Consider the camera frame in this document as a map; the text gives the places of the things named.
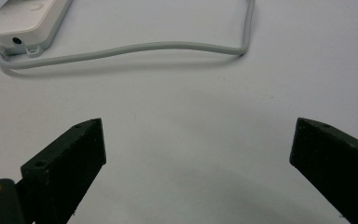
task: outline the white surface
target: white surface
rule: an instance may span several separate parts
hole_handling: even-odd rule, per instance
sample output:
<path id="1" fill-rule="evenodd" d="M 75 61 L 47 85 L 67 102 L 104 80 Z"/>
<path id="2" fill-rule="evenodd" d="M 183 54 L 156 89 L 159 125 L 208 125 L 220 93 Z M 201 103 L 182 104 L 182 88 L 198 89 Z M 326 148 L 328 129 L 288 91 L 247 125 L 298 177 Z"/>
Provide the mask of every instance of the white surface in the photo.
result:
<path id="1" fill-rule="evenodd" d="M 75 0 L 42 57 L 238 46 L 245 2 L 223 2 Z M 70 223 L 348 223 L 289 154 L 298 117 L 358 137 L 358 1 L 257 0 L 240 59 L 166 50 L 7 73 L 0 177 L 20 180 L 70 126 L 103 119 L 108 163 Z"/>

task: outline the white cable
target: white cable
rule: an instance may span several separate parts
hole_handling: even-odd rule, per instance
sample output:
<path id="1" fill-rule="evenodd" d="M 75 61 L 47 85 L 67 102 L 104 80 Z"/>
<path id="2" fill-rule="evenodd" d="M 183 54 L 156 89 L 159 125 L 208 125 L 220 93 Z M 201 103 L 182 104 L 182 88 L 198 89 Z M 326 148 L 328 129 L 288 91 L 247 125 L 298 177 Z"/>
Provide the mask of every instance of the white cable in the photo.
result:
<path id="1" fill-rule="evenodd" d="M 239 48 L 230 48 L 230 47 L 194 43 L 194 42 L 168 41 L 168 42 L 129 45 L 129 46 L 115 48 L 115 49 L 105 49 L 105 50 L 100 50 L 90 53 L 32 60 L 29 62 L 22 62 L 22 63 L 11 63 L 7 61 L 5 59 L 5 54 L 2 52 L 2 50 L 0 50 L 0 65 L 7 69 L 27 69 L 27 68 L 35 68 L 41 66 L 60 64 L 60 63 L 74 63 L 74 62 L 81 62 L 87 60 L 101 59 L 101 58 L 112 57 L 120 54 L 127 54 L 127 53 L 148 51 L 148 50 L 157 50 L 157 49 L 192 49 L 192 50 L 208 51 L 214 53 L 240 56 L 245 54 L 249 47 L 251 20 L 252 20 L 254 7 L 255 7 L 255 0 L 249 0 L 248 9 L 245 18 L 245 27 L 243 30 L 243 40 Z"/>

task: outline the black 3d-printed part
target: black 3d-printed part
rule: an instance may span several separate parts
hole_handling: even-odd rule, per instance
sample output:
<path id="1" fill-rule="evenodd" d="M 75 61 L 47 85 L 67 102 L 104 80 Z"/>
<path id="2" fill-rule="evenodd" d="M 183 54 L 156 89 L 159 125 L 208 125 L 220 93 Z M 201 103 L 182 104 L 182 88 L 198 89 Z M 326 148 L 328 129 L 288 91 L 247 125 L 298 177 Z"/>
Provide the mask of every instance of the black 3d-printed part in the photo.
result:
<path id="1" fill-rule="evenodd" d="M 358 224 L 358 140 L 298 119 L 290 162 L 352 224 Z"/>
<path id="2" fill-rule="evenodd" d="M 106 163 L 100 119 L 69 129 L 21 167 L 37 224 L 65 224 Z"/>
<path id="3" fill-rule="evenodd" d="M 0 179 L 0 224 L 24 224 L 13 180 Z"/>

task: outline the white box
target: white box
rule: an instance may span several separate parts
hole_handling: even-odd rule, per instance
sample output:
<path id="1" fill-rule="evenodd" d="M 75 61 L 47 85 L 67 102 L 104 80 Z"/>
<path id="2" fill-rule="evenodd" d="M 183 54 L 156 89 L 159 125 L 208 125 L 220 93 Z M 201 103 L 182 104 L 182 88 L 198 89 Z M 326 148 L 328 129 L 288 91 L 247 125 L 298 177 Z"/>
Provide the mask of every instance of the white box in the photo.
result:
<path id="1" fill-rule="evenodd" d="M 39 56 L 47 49 L 72 0 L 8 0 L 0 8 L 0 48 L 7 55 Z"/>

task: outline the white device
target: white device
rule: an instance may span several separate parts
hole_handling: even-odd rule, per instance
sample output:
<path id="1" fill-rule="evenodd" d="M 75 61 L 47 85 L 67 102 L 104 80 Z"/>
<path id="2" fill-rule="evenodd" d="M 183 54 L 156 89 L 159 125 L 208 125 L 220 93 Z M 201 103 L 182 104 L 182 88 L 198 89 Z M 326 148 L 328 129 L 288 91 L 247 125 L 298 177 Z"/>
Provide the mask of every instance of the white device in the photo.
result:
<path id="1" fill-rule="evenodd" d="M 47 49 L 71 2 L 72 0 L 8 0 L 0 8 L 0 66 L 6 69 L 28 69 L 161 49 L 190 49 L 241 56 L 249 48 L 251 20 L 255 7 L 255 0 L 247 0 L 243 40 L 237 48 L 196 42 L 164 41 L 28 62 L 16 63 L 9 60 L 8 55 L 26 53 L 29 57 L 37 57 Z"/>
<path id="2" fill-rule="evenodd" d="M 39 56 L 47 49 L 72 0 L 8 0 L 0 8 L 0 49 Z"/>

